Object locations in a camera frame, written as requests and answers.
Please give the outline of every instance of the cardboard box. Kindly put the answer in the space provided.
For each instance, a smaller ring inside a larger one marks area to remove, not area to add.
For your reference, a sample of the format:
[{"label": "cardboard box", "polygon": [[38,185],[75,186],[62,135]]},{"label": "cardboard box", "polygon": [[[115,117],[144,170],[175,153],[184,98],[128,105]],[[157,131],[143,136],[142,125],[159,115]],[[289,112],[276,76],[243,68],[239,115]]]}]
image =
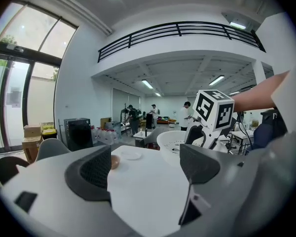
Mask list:
[{"label": "cardboard box", "polygon": [[42,142],[41,136],[24,138],[22,141],[22,147],[29,163],[33,163],[36,160],[40,144]]},{"label": "cardboard box", "polygon": [[24,127],[24,138],[37,137],[41,135],[40,125],[26,125]]}]

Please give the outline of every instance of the glass door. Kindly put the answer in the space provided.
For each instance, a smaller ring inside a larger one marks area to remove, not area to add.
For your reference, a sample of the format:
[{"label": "glass door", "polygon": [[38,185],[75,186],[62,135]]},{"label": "glass door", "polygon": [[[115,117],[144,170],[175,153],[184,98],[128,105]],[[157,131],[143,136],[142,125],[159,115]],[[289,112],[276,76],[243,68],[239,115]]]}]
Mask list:
[{"label": "glass door", "polygon": [[30,62],[0,55],[0,153],[22,149],[23,91]]}]

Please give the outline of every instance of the white plate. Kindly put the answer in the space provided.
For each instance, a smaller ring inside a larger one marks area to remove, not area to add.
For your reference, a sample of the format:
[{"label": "white plate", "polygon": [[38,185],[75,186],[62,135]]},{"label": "white plate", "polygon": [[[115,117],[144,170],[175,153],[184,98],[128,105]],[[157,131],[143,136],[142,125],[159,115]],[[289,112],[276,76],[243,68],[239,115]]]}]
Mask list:
[{"label": "white plate", "polygon": [[137,160],[142,156],[139,152],[121,152],[120,155],[127,160]]}]

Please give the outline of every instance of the cable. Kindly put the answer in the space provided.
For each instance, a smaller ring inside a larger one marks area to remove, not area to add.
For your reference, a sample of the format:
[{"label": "cable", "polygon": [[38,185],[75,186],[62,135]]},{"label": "cable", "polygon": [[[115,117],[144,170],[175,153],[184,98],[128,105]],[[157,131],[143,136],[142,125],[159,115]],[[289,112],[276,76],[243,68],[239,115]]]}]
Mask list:
[{"label": "cable", "polygon": [[242,133],[243,133],[244,135],[247,136],[247,139],[249,140],[249,143],[250,143],[250,147],[251,147],[251,149],[252,149],[252,148],[253,148],[253,147],[252,147],[252,142],[251,142],[251,140],[250,140],[250,138],[249,138],[249,136],[248,136],[248,133],[247,133],[246,129],[245,129],[245,132],[246,132],[246,133],[244,133],[243,130],[241,130],[240,123],[242,124],[242,121],[241,121],[240,113],[237,113],[237,114],[238,114],[238,118],[237,118],[237,119],[239,120],[239,121],[238,121],[238,122],[239,122],[239,129],[240,129],[240,131],[242,131]]}]

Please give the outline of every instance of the human arm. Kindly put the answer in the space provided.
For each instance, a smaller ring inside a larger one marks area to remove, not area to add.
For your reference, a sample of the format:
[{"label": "human arm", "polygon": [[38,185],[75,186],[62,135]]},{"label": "human arm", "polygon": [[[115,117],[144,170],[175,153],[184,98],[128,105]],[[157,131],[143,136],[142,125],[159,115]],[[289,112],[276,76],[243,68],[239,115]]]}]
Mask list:
[{"label": "human arm", "polygon": [[249,110],[275,107],[271,95],[281,84],[287,74],[288,71],[274,75],[259,83],[253,89],[232,97],[232,99],[235,100],[234,112],[244,112]]}]

